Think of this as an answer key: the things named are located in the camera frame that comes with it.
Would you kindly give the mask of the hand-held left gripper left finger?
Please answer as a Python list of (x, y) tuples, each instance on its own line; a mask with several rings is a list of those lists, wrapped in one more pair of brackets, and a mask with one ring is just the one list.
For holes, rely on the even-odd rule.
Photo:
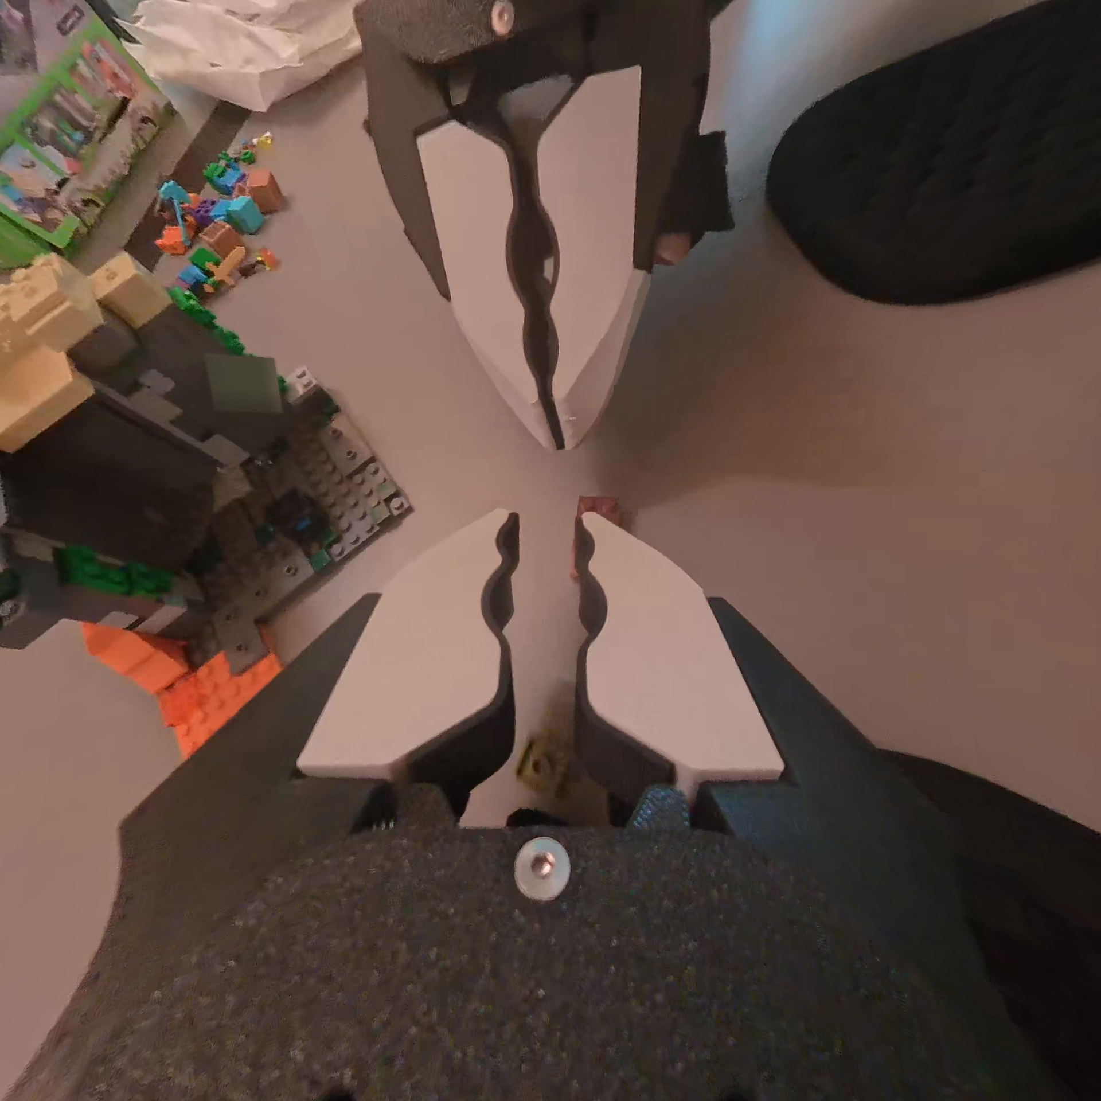
[(453, 809), (508, 762), (519, 515), (495, 509), (409, 563), (381, 593), (296, 768), (435, 785)]

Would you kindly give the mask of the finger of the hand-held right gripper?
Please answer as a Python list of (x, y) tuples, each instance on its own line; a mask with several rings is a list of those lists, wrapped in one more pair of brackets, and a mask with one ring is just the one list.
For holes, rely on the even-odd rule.
[(491, 138), (447, 121), (416, 139), (458, 328), (502, 399), (557, 450), (524, 350), (525, 311), (507, 266), (513, 217), (508, 158)]
[(639, 66), (589, 76), (536, 147), (538, 200), (554, 234), (550, 391), (566, 450), (606, 408), (650, 289), (634, 257), (639, 108)]

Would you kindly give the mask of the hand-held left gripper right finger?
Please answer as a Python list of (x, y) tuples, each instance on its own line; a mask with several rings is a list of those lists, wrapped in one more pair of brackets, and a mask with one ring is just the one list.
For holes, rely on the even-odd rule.
[(574, 746), (622, 804), (671, 787), (776, 781), (785, 763), (694, 580), (634, 535), (575, 521), (579, 619)]

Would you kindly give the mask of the olive square brick plate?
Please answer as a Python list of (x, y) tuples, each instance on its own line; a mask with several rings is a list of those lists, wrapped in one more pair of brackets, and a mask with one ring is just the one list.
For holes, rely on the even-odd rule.
[(544, 732), (529, 738), (519, 757), (515, 776), (530, 792), (562, 795), (572, 767), (571, 737)]

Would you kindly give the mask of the brown square brick plate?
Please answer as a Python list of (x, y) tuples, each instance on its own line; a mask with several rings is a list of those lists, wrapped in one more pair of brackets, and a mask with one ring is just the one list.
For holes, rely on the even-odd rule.
[(629, 530), (629, 515), (621, 509), (620, 502), (616, 497), (610, 496), (580, 496), (576, 501), (575, 509), (575, 518), (572, 525), (572, 543), (571, 543), (571, 560), (570, 560), (570, 577), (571, 581), (579, 581), (579, 570), (578, 570), (578, 536), (576, 536), (576, 527), (580, 523), (580, 517), (585, 514), (597, 514), (605, 518), (608, 522), (614, 525), (618, 529)]

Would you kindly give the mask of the toy brick building model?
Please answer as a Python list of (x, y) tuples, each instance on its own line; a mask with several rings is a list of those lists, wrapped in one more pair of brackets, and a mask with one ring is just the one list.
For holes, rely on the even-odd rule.
[(1, 290), (2, 652), (74, 624), (183, 758), (283, 670), (271, 623), (410, 513), (306, 369), (129, 253)]

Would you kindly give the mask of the person's right forearm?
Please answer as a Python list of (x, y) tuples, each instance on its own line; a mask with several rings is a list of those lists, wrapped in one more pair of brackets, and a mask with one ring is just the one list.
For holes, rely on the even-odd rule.
[(852, 80), (782, 134), (765, 200), (832, 285), (983, 298), (1099, 255), (1099, 3), (1038, 3)]

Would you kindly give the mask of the light grey desk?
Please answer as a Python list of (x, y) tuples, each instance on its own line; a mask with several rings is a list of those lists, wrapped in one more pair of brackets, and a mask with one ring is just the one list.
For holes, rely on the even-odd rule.
[(934, 308), (825, 282), (766, 209), (766, 162), (811, 103), (1018, 3), (735, 3), (706, 124), (727, 133), (735, 230), (651, 286), (595, 433), (547, 454), (513, 420), (410, 251), (350, 63), (247, 120), (292, 207), (280, 273), (233, 293), (251, 349), (331, 388), (414, 513), (283, 612), (285, 673), (239, 716), (334, 679), (335, 645), (409, 560), (502, 506), (520, 515), (508, 628), (521, 740), (571, 712), (568, 578), (584, 493), (728, 601), (854, 726), (921, 766), (976, 860), (1036, 884), (1085, 944), (1040, 940), (1052, 1015), (1098, 1096), (1098, 266)]

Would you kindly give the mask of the white plastic bag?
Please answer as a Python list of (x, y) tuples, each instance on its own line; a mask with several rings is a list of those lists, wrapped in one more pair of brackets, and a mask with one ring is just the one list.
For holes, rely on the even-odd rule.
[(158, 82), (263, 113), (360, 51), (355, 2), (142, 2), (121, 27)]

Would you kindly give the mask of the pile of small brick pieces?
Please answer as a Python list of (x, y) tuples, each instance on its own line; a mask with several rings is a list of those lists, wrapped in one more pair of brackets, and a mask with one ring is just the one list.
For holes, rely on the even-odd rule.
[(255, 133), (218, 151), (201, 169), (203, 193), (177, 181), (158, 186), (154, 257), (180, 262), (173, 289), (203, 307), (259, 273), (281, 264), (259, 236), (285, 206), (276, 176), (264, 165), (274, 135)]

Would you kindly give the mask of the green toy box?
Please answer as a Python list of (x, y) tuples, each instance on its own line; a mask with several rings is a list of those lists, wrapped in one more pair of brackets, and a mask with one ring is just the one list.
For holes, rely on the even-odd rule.
[(174, 116), (93, 3), (1, 3), (1, 269), (66, 256)]

